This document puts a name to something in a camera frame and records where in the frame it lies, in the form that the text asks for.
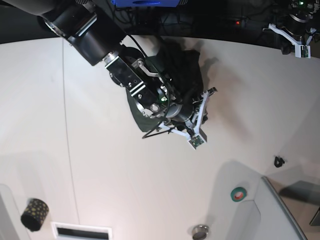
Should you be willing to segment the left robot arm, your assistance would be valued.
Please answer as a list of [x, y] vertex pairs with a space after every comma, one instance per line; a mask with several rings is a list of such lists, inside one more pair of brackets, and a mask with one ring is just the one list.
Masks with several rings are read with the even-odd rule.
[[295, 54], [310, 58], [310, 43], [320, 34], [320, 2], [318, 0], [289, 0], [282, 23], [284, 30], [296, 42]]

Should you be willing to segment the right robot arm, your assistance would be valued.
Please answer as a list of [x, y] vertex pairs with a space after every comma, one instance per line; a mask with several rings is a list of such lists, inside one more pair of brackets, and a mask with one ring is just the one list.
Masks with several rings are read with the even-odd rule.
[[128, 34], [92, 0], [10, 0], [8, 4], [40, 18], [92, 66], [105, 62], [115, 84], [126, 91], [131, 114], [143, 131], [161, 123], [191, 127], [208, 119], [200, 53], [158, 37], [148, 55], [126, 46]]

